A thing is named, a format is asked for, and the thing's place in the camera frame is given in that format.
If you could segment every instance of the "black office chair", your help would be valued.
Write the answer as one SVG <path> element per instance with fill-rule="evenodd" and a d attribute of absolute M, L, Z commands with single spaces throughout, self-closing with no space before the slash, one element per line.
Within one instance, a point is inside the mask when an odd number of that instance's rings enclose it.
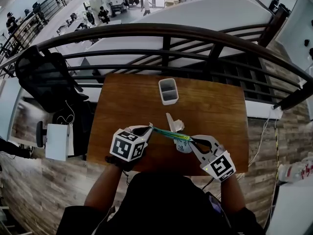
<path fill-rule="evenodd" d="M 75 90 L 79 85 L 69 75 L 60 53 L 42 56 L 37 46 L 31 46 L 17 59 L 15 72 L 20 85 L 49 113 L 65 108 L 66 100 L 74 104 L 88 99 Z"/>
<path fill-rule="evenodd" d="M 73 123 L 75 156 L 86 154 L 95 107 L 91 106 L 90 102 L 84 102 L 88 96 L 79 94 L 75 90 L 78 84 L 69 75 L 62 54 L 50 53 L 42 56 L 37 46 L 31 46 L 17 59 L 15 72 L 20 85 L 43 109 L 55 113 L 53 123 L 67 124 L 58 122 L 57 117 L 63 116 L 66 119 L 72 114 L 68 105 L 72 108 L 75 113 Z M 37 145 L 42 147 L 43 143 L 39 137 L 44 133 L 42 126 L 37 127 Z"/>

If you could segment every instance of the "wooden table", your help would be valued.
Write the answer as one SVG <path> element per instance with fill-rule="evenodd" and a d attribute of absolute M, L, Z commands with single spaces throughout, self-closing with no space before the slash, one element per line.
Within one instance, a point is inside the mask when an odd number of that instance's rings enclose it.
<path fill-rule="evenodd" d="M 231 154 L 237 172 L 248 171 L 248 134 L 244 93 L 241 88 L 194 79 L 177 78 L 179 99 L 174 105 L 161 102 L 158 82 L 167 77 L 110 74 L 106 77 L 93 120 L 87 160 L 106 164 L 113 134 L 132 125 L 169 130 L 166 113 L 185 124 L 190 136 L 214 136 Z M 146 155 L 136 171 L 165 169 L 182 175 L 207 175 L 193 153 L 176 150 L 173 140 L 152 133 Z"/>

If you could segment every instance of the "white cup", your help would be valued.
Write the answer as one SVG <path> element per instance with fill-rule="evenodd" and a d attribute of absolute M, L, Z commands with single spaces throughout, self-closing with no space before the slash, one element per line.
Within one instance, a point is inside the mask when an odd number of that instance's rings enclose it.
<path fill-rule="evenodd" d="M 175 104 L 178 100 L 176 82 L 173 78 L 162 79 L 158 82 L 163 105 Z"/>

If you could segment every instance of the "white box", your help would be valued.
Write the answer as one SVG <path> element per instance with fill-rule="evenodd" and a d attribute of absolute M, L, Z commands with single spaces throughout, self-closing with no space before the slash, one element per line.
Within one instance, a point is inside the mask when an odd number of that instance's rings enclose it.
<path fill-rule="evenodd" d="M 68 154 L 68 125 L 48 124 L 45 142 L 45 157 L 66 161 Z"/>
<path fill-rule="evenodd" d="M 176 82 L 173 78 L 162 79 L 158 82 L 163 105 L 175 104 L 178 100 Z"/>

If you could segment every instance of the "white floor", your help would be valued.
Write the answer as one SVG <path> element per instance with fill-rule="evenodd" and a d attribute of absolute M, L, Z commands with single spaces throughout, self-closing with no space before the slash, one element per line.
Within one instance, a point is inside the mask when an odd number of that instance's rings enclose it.
<path fill-rule="evenodd" d="M 150 8 L 151 13 L 154 13 L 161 8 Z M 132 21 L 135 21 L 143 17 L 144 10 L 141 12 L 141 8 L 131 8 L 122 14 L 116 14 L 115 18 L 111 18 L 111 21 L 122 20 L 122 24 L 129 24 Z"/>

